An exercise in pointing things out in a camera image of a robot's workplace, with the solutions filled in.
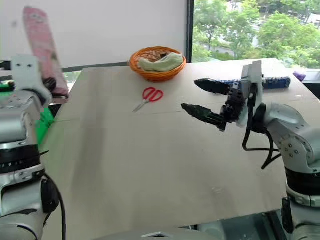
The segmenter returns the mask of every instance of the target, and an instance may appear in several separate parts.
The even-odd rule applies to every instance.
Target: scissors handle
[[[143,99],[148,102],[156,102],[164,96],[164,92],[161,90],[156,90],[154,87],[148,87],[143,91]]]

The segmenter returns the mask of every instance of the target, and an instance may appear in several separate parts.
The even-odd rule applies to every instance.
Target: window
[[[194,0],[192,62],[277,58],[320,69],[320,0]]]

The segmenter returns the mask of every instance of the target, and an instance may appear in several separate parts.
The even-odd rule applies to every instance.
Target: towel
[[[151,62],[148,59],[140,58],[138,66],[148,72],[168,72],[179,67],[184,62],[181,54],[171,52],[162,59]]]

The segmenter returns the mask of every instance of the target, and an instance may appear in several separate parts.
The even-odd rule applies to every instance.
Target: green object
[[[171,52],[169,55],[156,62],[150,62],[148,59],[140,58],[138,66],[144,71],[169,72],[179,67],[183,62],[184,59],[181,54]]]
[[[0,88],[6,88],[8,87],[7,84],[0,84]],[[0,90],[0,98],[10,96],[13,91],[12,89],[8,89],[9,91],[3,91]],[[38,145],[42,143],[44,140],[48,129],[50,128],[51,124],[54,122],[54,116],[51,114],[51,111],[49,108],[44,108],[44,111],[40,113],[40,120],[37,120],[35,123],[36,127],[36,136],[38,140]]]

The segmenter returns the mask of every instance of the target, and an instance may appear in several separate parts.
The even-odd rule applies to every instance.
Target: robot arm
[[[193,117],[217,126],[224,131],[227,123],[236,122],[247,130],[243,140],[245,151],[269,151],[262,166],[282,156],[288,198],[282,200],[282,223],[293,239],[320,239],[320,129],[309,126],[294,108],[262,103],[261,61],[245,66],[242,72],[242,89],[208,79],[196,80],[205,91],[227,95],[220,114],[210,109],[182,104]],[[247,148],[250,131],[266,134],[270,148]]]
[[[12,58],[13,95],[0,101],[0,239],[40,240],[59,191],[40,161],[36,120],[52,101],[34,56]]]

